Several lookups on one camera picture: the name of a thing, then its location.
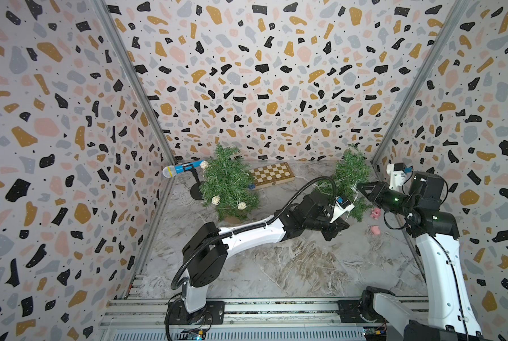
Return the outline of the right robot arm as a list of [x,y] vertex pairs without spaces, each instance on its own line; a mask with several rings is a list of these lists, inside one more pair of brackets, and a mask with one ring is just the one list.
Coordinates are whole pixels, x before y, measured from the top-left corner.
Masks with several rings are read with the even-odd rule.
[[427,285],[428,316],[422,318],[391,291],[367,287],[359,312],[367,321],[385,319],[403,340],[483,340],[461,275],[459,229],[451,213],[440,210],[448,190],[443,177],[414,172],[404,194],[384,181],[358,183],[356,190],[384,213],[403,217],[420,251]]

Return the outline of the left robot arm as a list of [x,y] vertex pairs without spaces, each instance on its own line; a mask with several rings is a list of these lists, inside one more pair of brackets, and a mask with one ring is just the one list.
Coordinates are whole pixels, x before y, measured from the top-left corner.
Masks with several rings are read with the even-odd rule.
[[275,214],[253,223],[237,227],[206,223],[182,249],[183,264],[171,288],[181,291],[181,305],[188,315],[201,315],[206,310],[208,286],[220,276],[229,258],[265,244],[300,237],[306,230],[322,233],[329,242],[349,228],[346,217],[353,208],[349,199],[330,198],[314,191],[300,203],[287,203]]

